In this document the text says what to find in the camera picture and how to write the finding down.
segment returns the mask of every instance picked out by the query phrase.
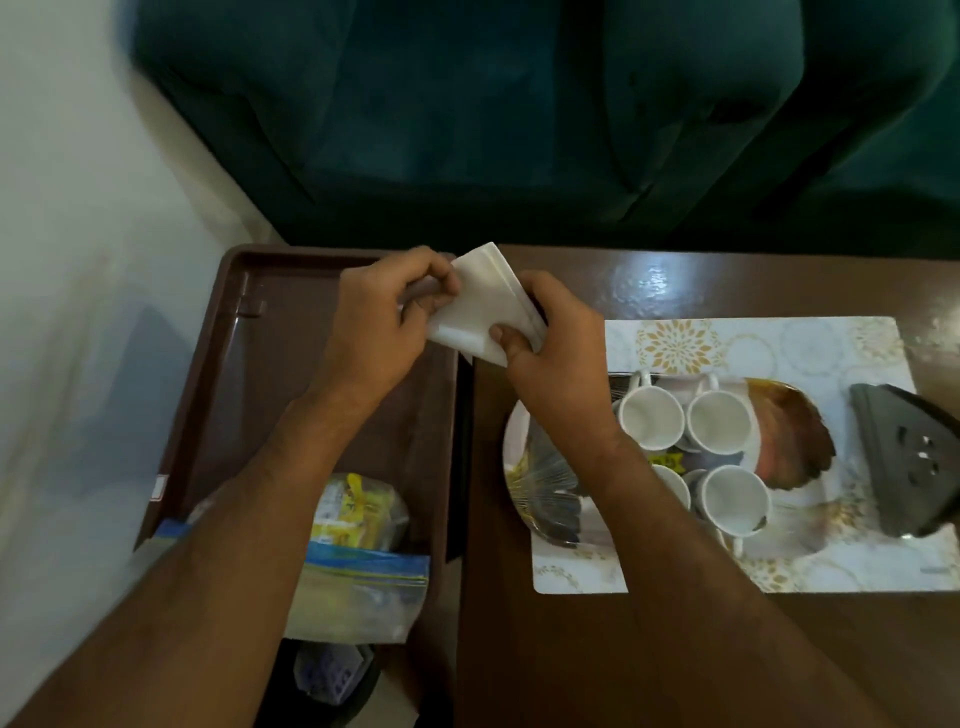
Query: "white mug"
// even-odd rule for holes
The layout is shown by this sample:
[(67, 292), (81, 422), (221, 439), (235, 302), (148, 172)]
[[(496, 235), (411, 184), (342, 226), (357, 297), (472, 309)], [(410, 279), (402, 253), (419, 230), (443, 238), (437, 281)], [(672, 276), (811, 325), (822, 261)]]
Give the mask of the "white mug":
[(686, 510), (690, 510), (690, 489), (686, 487), (684, 479), (663, 465), (655, 465), (653, 468), (660, 482), (677, 497)]
[(737, 395), (720, 389), (715, 374), (707, 375), (708, 389), (686, 406), (686, 428), (681, 447), (734, 455), (747, 445), (754, 425), (750, 410)]
[(616, 419), (645, 450), (667, 449), (684, 434), (684, 409), (676, 397), (654, 385), (649, 372), (630, 377), (627, 394), (616, 404)]
[(773, 501), (770, 490), (756, 473), (739, 465), (721, 465), (704, 473), (693, 471), (684, 478), (695, 491), (697, 511), (717, 530), (733, 539), (733, 555), (743, 555), (743, 540), (761, 531), (770, 521)]

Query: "hand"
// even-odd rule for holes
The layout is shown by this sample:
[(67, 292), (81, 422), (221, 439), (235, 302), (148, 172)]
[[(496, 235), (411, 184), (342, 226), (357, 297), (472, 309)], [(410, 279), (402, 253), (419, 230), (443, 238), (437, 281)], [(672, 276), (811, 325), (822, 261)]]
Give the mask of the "hand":
[[(425, 276), (437, 279), (441, 292), (415, 298), (401, 312), (400, 295)], [(370, 415), (422, 353), (427, 319), (459, 292), (450, 261), (426, 247), (388, 255), (366, 268), (347, 268), (311, 390), (346, 396), (352, 407)]]
[(613, 415), (603, 317), (549, 273), (526, 271), (519, 278), (546, 313), (547, 333), (533, 353), (516, 329), (491, 328), (507, 354), (507, 379), (567, 460), (585, 449), (599, 455), (624, 436)]

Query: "person's left hand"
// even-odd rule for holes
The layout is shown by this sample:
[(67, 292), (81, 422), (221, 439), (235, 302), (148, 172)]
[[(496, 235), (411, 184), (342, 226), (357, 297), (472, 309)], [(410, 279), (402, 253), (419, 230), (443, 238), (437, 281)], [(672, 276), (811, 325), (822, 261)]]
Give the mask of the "person's left hand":
[[(401, 312), (400, 295), (426, 276), (440, 282), (441, 292), (415, 298)], [(427, 247), (388, 255), (365, 268), (347, 268), (311, 389), (344, 396), (369, 414), (420, 356), (427, 319), (458, 293), (460, 280), (450, 261)]]

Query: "white floral placemat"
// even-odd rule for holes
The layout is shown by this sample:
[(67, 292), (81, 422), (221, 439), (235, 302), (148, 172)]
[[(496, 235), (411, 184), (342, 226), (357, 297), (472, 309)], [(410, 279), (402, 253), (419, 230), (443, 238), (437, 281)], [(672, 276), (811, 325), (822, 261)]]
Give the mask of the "white floral placemat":
[[(715, 371), (792, 384), (819, 408), (837, 456), (837, 486), (820, 504), (822, 550), (796, 558), (744, 558), (765, 592), (936, 592), (960, 590), (960, 547), (952, 525), (923, 539), (895, 539), (878, 526), (876, 504), (850, 406), (851, 384), (916, 391), (891, 318), (608, 321), (610, 372)], [(552, 546), (531, 534), (534, 588), (541, 594), (626, 592), (612, 551)]]

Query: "forearm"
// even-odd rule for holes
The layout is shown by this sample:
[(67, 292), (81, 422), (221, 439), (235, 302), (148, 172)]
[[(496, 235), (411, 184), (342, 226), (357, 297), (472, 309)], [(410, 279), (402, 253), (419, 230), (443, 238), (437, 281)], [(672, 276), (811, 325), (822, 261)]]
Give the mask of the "forearm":
[(250, 725), (313, 513), (368, 413), (293, 402), (270, 441), (12, 725)]
[(633, 441), (616, 438), (573, 462), (612, 533), (644, 646), (684, 724), (890, 725), (690, 518)]

